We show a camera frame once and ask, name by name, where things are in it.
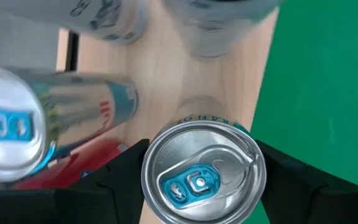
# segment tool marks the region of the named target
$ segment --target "wooden surface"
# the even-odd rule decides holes
[[[135,117],[108,132],[108,137],[128,145],[142,138],[152,139],[173,116],[179,102],[196,95],[217,98],[249,129],[277,11],[238,43],[231,54],[202,61],[187,54],[160,1],[150,1],[149,7],[149,27],[133,44],[117,46],[85,35],[80,38],[79,72],[129,78],[139,91]],[[140,222],[159,223],[146,204]]]

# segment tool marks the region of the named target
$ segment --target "can top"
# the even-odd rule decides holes
[[[263,155],[243,131],[214,121],[176,125],[154,139],[142,188],[165,223],[240,223],[265,187]]]
[[[20,179],[45,154],[44,111],[32,89],[0,69],[0,181]]]

